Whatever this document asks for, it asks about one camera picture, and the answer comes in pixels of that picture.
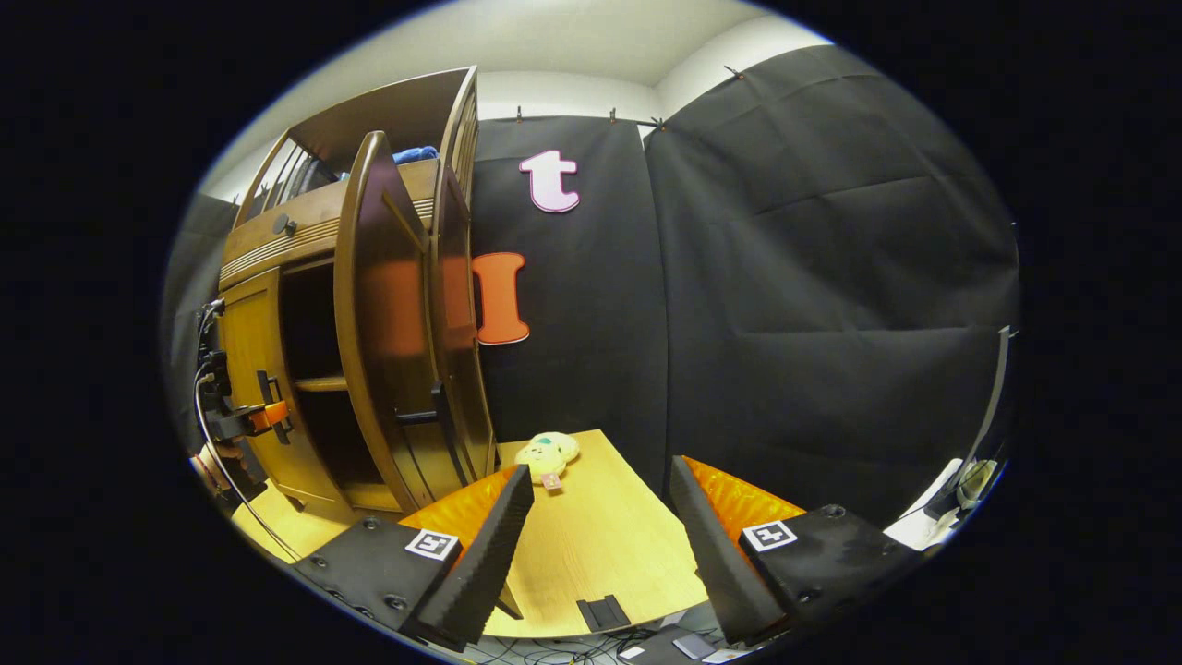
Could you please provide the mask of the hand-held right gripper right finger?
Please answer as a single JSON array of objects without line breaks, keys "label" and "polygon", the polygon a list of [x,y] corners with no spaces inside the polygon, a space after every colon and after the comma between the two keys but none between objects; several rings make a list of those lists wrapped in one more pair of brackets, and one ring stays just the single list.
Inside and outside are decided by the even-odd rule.
[{"label": "hand-held right gripper right finger", "polygon": [[886,592],[922,560],[845,506],[803,510],[699,459],[670,462],[669,496],[725,638],[806,635]]}]

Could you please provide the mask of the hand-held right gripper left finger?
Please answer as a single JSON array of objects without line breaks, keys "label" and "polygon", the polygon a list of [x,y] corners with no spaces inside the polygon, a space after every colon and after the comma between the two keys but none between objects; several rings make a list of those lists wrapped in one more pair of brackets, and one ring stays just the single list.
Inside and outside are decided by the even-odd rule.
[{"label": "hand-held right gripper left finger", "polygon": [[366,514],[293,572],[385,630],[462,651],[483,635],[533,502],[530,468],[509,467],[398,523]]}]

